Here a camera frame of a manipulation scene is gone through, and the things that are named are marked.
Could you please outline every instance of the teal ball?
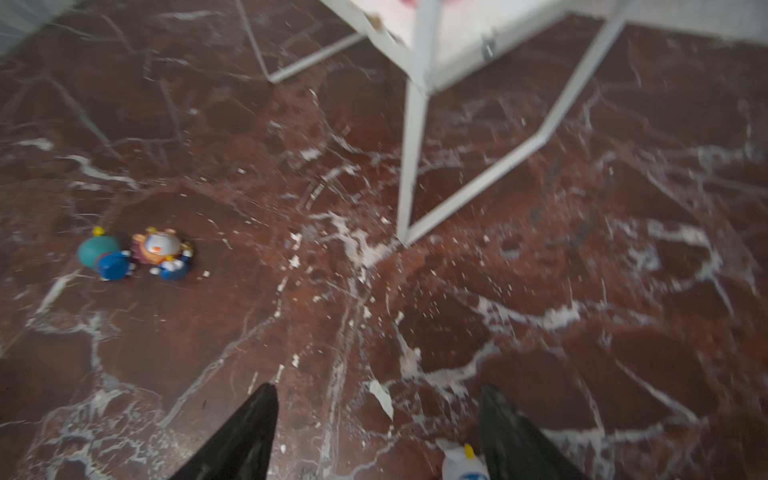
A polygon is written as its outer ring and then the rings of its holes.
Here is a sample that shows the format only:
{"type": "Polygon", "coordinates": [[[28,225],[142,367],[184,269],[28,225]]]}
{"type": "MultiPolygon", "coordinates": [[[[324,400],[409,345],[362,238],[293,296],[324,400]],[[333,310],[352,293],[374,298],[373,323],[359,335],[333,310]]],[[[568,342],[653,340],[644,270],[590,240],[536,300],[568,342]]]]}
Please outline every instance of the teal ball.
{"type": "Polygon", "coordinates": [[[92,237],[80,244],[78,260],[88,268],[95,268],[98,257],[119,251],[120,244],[114,237],[92,237]]]}

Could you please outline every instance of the red marble floor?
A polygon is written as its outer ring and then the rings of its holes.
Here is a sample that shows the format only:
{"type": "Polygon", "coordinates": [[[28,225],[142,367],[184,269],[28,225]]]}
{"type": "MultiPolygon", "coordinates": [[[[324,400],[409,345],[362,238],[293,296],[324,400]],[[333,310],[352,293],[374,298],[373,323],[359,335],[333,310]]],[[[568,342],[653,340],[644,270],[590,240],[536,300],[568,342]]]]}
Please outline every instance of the red marble floor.
{"type": "MultiPolygon", "coordinates": [[[[273,68],[346,33],[246,10],[273,68]]],[[[536,129],[598,26],[432,102],[416,216],[536,129]]],[[[768,49],[627,28],[553,141],[407,250],[404,79],[370,45],[272,86],[231,2],[96,0],[0,70],[0,477],[165,478],[262,382],[275,479],[437,478],[484,382],[592,478],[768,475],[768,49]],[[102,283],[96,225],[197,263],[102,283]]]]}

